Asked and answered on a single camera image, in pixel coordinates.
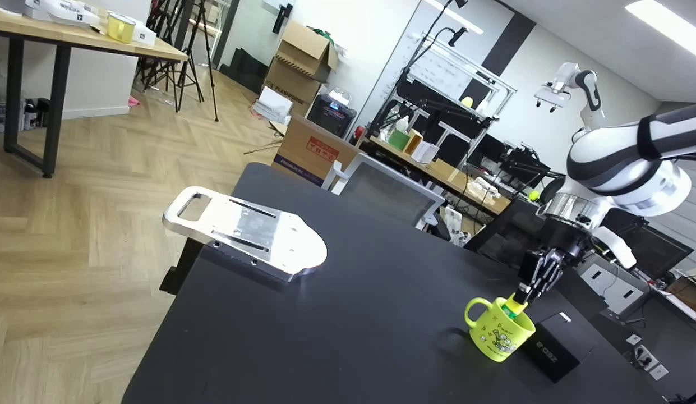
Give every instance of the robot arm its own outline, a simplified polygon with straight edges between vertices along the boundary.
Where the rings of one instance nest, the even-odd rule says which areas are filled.
[[[543,247],[525,254],[514,300],[534,301],[592,248],[633,266],[628,246],[601,227],[602,220],[613,208],[641,217],[676,209],[692,182],[668,159],[695,152],[696,105],[579,138],[568,156],[565,184],[540,212],[546,218]]]
[[[597,90],[597,74],[593,71],[581,71],[576,63],[563,63],[555,74],[552,82],[540,87],[535,93],[537,106],[542,101],[551,103],[554,112],[557,107],[564,107],[571,100],[568,89],[582,89],[587,98],[587,105],[579,113],[587,130],[596,130],[606,126],[605,114],[602,111],[602,99]]]

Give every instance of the chair backrest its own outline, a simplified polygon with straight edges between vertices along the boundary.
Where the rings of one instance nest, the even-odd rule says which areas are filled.
[[[335,177],[333,194],[418,228],[434,224],[432,214],[445,202],[441,195],[362,153],[345,172],[340,171],[340,163],[335,164],[323,187],[327,189]]]

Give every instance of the red label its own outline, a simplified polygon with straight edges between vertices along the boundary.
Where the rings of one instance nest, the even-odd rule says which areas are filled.
[[[310,140],[305,148],[319,155],[320,158],[327,159],[327,161],[330,161],[331,163],[338,158],[338,151],[336,149],[325,145],[325,143],[312,136],[310,136]]]

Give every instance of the ceiling light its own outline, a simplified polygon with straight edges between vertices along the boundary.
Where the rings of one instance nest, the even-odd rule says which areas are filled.
[[[440,3],[436,2],[435,0],[423,0],[423,1],[425,3],[428,3],[429,5],[437,8],[440,11],[442,11],[443,8],[445,8],[444,4],[440,4]],[[478,35],[482,35],[484,33],[484,31],[481,30],[479,26],[474,25],[473,23],[471,23],[468,20],[465,20],[461,16],[457,15],[457,13],[455,13],[455,11],[450,10],[449,8],[447,10],[445,10],[445,15],[452,18],[453,20],[457,21],[458,23],[461,23],[463,26],[465,26],[465,28],[472,31],[473,33],[476,33]]]
[[[682,48],[696,54],[696,26],[691,25],[669,8],[655,0],[639,0],[625,8],[655,30],[680,44]]]

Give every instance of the black tabletop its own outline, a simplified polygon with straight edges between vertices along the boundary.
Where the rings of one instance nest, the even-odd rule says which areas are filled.
[[[597,345],[584,363],[555,384],[520,351],[502,364],[482,355],[463,310],[514,289],[500,264],[262,164],[233,195],[299,214],[327,261],[279,288],[204,248],[124,404],[663,402],[556,291],[527,312],[570,315]]]

